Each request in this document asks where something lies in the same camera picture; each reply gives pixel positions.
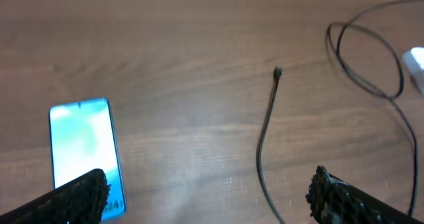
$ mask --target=blue phone screen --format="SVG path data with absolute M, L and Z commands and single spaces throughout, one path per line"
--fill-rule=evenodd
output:
M 105 98 L 54 106 L 50 110 L 54 187 L 95 169 L 111 185 L 102 220 L 125 212 L 109 103 Z

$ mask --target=smartphone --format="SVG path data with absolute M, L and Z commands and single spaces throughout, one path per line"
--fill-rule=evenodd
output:
M 101 219 L 123 215 L 127 203 L 108 100 L 53 106 L 49 117 L 54 188 L 101 168 L 111 185 Z

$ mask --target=black cable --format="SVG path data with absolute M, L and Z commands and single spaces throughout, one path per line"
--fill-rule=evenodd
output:
M 284 218 L 280 215 L 276 206 L 272 202 L 270 194 L 268 193 L 268 189 L 266 188 L 266 184 L 265 184 L 265 180 L 264 180 L 264 174 L 262 173 L 262 146 L 264 144 L 264 139 L 265 139 L 266 130 L 268 129 L 268 124 L 270 123 L 272 108 L 274 107 L 274 102 L 276 100 L 278 82 L 280 80 L 281 74 L 282 74 L 282 69 L 280 67 L 276 67 L 276 69 L 274 70 L 274 87 L 272 89 L 270 104 L 269 104 L 268 110 L 266 112 L 265 122 L 264 122 L 264 126 L 262 128 L 262 132 L 260 133 L 260 138 L 259 138 L 259 143 L 258 143 L 258 151 L 257 151 L 257 157 L 256 157 L 256 165 L 258 167 L 258 175 L 259 175 L 260 185 L 262 186 L 262 190 L 264 190 L 266 201 L 268 201 L 268 203 L 270 204 L 270 207 L 271 207 L 272 211 L 274 212 L 275 216 L 277 217 L 278 221 L 281 224 L 285 224 L 286 221 L 284 221 Z
M 417 1 L 424 1 L 424 0 L 397 0 L 397 1 L 390 1 L 387 3 L 381 3 L 378 5 L 375 5 L 369 9 L 364 10 L 363 12 L 355 15 L 351 20 L 349 20 L 347 23 L 331 23 L 327 28 L 326 33 L 326 40 L 329 42 L 329 45 L 331 47 L 331 50 L 334 52 L 335 56 L 337 57 L 337 60 L 339 61 L 344 73 L 347 75 L 347 77 L 354 82 L 357 86 L 362 88 L 364 91 L 368 92 L 369 94 L 373 95 L 374 97 L 387 99 L 389 103 L 395 108 L 395 110 L 399 113 L 400 117 L 402 118 L 403 122 L 406 124 L 409 132 L 411 133 L 413 146 L 414 146 L 414 153 L 413 153 L 413 188 L 412 188 L 412 197 L 411 197 L 411 203 L 409 206 L 408 215 L 413 216 L 413 210 L 415 208 L 415 202 L 417 199 L 417 191 L 418 191 L 418 144 L 417 144 L 417 138 L 415 137 L 415 133 L 409 124 L 409 121 L 406 119 L 406 116 L 403 114 L 403 111 L 399 108 L 399 106 L 395 103 L 394 99 L 398 98 L 402 92 L 403 87 L 405 84 L 405 80 L 403 78 L 403 71 L 400 64 L 399 56 L 396 54 L 395 49 L 393 46 L 381 35 L 379 35 L 377 32 L 374 32 L 370 30 L 369 28 L 365 28 L 359 25 L 353 24 L 354 21 L 358 20 L 360 17 L 364 16 L 365 14 L 372 12 L 376 9 L 385 8 L 392 5 L 399 5 L 404 3 L 411 3 L 411 2 L 417 2 Z M 331 29 L 333 27 L 342 27 L 339 37 L 337 39 L 337 46 L 335 47 L 333 44 L 333 40 L 331 38 Z M 347 28 L 353 28 L 359 32 L 363 32 L 364 34 L 367 34 L 377 40 L 379 40 L 386 48 L 390 50 L 392 53 L 392 56 L 394 57 L 394 60 L 396 62 L 397 71 L 399 73 L 399 88 L 398 91 L 394 95 L 388 95 L 384 91 L 382 91 L 380 88 L 378 88 L 373 83 L 369 82 L 362 76 L 358 75 L 354 70 L 350 68 L 350 66 L 342 59 L 340 55 L 340 47 L 341 47 L 341 40 L 343 37 L 343 34 L 345 33 Z

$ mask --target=black textured object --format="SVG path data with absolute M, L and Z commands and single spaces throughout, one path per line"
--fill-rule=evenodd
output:
M 322 224 L 422 223 L 331 175 L 323 166 L 318 166 L 306 200 L 311 216 Z
M 0 223 L 100 223 L 110 186 L 94 169 L 43 196 L 0 216 Z

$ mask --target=wooden table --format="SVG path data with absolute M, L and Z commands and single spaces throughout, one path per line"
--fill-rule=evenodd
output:
M 330 22 L 384 1 L 0 0 L 0 213 L 52 189 L 49 108 L 105 96 L 128 201 L 116 223 L 276 223 L 255 162 L 275 66 L 283 76 L 263 163 L 288 223 L 314 223 L 305 194 L 318 165 L 406 212 L 409 134 L 325 52 Z M 401 53 L 424 45 L 423 8 L 360 23 Z M 380 44 L 355 32 L 345 42 L 358 72 L 396 90 Z M 397 102 L 422 144 L 424 98 L 406 80 Z M 424 170 L 424 148 L 420 159 Z M 423 185 L 421 171 L 422 221 Z

